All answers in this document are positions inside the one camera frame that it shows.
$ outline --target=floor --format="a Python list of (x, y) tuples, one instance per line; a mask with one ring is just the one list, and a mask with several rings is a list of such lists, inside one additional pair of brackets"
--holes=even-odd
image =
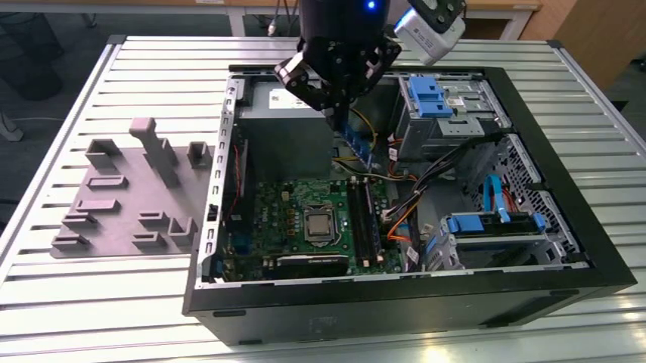
[[(0, 110), (17, 121), (24, 131), (24, 139), (9, 143), (0, 140), (0, 200), (18, 200), (38, 168), (40, 160), (56, 137), (61, 120), (76, 100), (85, 83), (105, 40), (110, 34), (139, 36), (229, 36), (229, 24), (224, 15), (139, 15), (98, 14), (97, 27), (86, 29), (81, 17), (76, 14), (49, 14), (49, 23), (65, 50), (53, 67), (64, 80), (62, 91), (45, 101), (24, 101), (0, 82)], [(259, 20), (245, 17), (248, 36), (264, 36), (265, 30)], [(279, 33), (285, 33), (287, 19), (279, 22)], [(627, 101), (623, 115), (642, 137), (646, 137), (646, 73), (631, 65), (607, 96), (612, 101)], [(0, 230), (2, 222), (9, 220), (13, 206), (0, 203)]]

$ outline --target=metal table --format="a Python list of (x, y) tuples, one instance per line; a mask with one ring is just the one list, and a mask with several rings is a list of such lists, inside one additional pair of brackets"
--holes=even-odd
[[(213, 143), (227, 67), (275, 64), (293, 47), (293, 39), (137, 36), (105, 46), (0, 240), (0, 355), (9, 356), (6, 361), (643, 358), (646, 147), (571, 57), (543, 42), (464, 41), (439, 64), (507, 69), (640, 281), (619, 295), (580, 302), (516, 328), (229, 348), (180, 314), (188, 256), (49, 256), (85, 173), (89, 141), (112, 138), (120, 147), (135, 146), (130, 117), (153, 116), (173, 146)], [(399, 63), (416, 63), (409, 52)]]

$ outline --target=open computer tower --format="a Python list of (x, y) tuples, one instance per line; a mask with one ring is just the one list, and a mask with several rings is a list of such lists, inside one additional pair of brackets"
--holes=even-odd
[(502, 69), (393, 68), (351, 147), (229, 71), (184, 297), (225, 344), (519, 325), (635, 283)]

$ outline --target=gray plastic stand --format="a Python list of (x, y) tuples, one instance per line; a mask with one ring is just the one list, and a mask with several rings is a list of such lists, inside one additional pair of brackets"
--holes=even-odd
[(54, 258), (188, 253), (204, 215), (213, 148), (172, 147), (153, 119), (133, 119), (143, 147), (93, 140), (90, 166), (52, 241)]

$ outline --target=green motherboard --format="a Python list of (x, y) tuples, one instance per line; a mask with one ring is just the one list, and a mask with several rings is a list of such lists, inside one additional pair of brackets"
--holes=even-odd
[[(377, 180), (371, 183), (375, 210), (387, 207), (385, 185)], [(357, 264), (353, 254), (352, 222), (345, 195), (345, 181), (289, 181), (257, 183), (255, 189), (253, 231), (251, 234), (251, 255), (280, 253), (319, 253), (348, 256), (348, 275), (373, 275), (401, 271), (396, 245), (381, 240), (383, 261), (364, 266)], [(332, 218), (329, 240), (308, 240), (305, 221), (311, 211), (323, 211)], [(241, 263), (237, 273), (243, 280), (263, 279), (260, 262)]]

